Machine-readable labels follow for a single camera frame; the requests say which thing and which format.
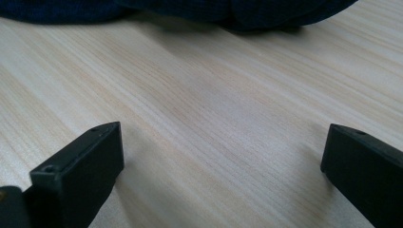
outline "small hole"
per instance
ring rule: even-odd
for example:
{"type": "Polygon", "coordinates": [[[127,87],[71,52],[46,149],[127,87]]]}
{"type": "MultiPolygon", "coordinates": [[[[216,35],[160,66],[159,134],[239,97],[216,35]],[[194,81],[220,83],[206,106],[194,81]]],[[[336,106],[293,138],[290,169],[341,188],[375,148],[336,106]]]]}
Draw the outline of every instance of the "small hole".
{"type": "Polygon", "coordinates": [[[5,191],[0,191],[0,201],[2,201],[6,197],[6,192],[5,191]]]}
{"type": "Polygon", "coordinates": [[[54,165],[48,165],[48,166],[44,167],[42,170],[47,173],[53,173],[53,172],[57,171],[56,166],[54,166],[54,165]]]}
{"type": "Polygon", "coordinates": [[[355,133],[358,134],[358,135],[366,135],[366,133],[362,132],[362,131],[356,131],[355,133]]]}

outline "wooden table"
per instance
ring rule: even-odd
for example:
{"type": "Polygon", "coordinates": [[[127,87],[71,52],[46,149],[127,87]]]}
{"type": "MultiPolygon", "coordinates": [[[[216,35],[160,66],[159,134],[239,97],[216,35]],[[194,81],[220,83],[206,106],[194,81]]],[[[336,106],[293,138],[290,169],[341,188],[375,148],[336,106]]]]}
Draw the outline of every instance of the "wooden table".
{"type": "Polygon", "coordinates": [[[125,170],[91,227],[371,227],[319,170],[330,123],[403,149],[403,2],[231,33],[150,13],[0,19],[0,185],[92,126],[125,170]]]}

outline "black plastic piece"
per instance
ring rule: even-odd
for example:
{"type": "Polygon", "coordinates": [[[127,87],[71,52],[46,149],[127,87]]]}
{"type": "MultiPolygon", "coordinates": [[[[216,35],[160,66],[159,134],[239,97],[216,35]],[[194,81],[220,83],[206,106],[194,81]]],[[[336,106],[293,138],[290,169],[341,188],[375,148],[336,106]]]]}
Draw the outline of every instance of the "black plastic piece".
{"type": "Polygon", "coordinates": [[[0,187],[0,218],[1,228],[31,228],[19,187],[0,187]]]}
{"type": "Polygon", "coordinates": [[[403,227],[403,153],[350,127],[331,124],[320,166],[375,227],[403,227]]]}
{"type": "MultiPolygon", "coordinates": [[[[96,126],[34,168],[30,172],[32,186],[23,195],[13,189],[15,207],[9,209],[21,213],[2,216],[0,222],[28,215],[30,226],[9,228],[86,228],[123,168],[120,124],[96,126]]],[[[5,206],[0,201],[0,211],[5,206]]]]}

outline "dark blue fabric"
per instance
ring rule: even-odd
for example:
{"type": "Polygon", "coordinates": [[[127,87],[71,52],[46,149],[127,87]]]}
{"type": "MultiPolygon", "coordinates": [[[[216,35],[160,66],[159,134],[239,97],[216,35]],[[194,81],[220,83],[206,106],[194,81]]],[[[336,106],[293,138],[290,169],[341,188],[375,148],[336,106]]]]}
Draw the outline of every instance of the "dark blue fabric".
{"type": "Polygon", "coordinates": [[[0,0],[0,16],[39,24],[94,23],[123,12],[113,0],[0,0]]]}
{"type": "Polygon", "coordinates": [[[91,23],[150,10],[236,30],[304,26],[356,0],[0,0],[0,16],[34,23],[91,23]]]}

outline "wood grain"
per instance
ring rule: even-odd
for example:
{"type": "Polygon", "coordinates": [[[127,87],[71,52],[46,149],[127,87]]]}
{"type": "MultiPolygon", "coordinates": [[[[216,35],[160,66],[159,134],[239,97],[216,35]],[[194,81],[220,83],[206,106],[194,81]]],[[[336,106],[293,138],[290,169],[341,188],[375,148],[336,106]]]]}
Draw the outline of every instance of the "wood grain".
{"type": "Polygon", "coordinates": [[[403,149],[403,2],[241,35],[150,13],[0,19],[0,185],[120,121],[125,170],[91,227],[371,227],[320,173],[330,123],[403,149]]]}

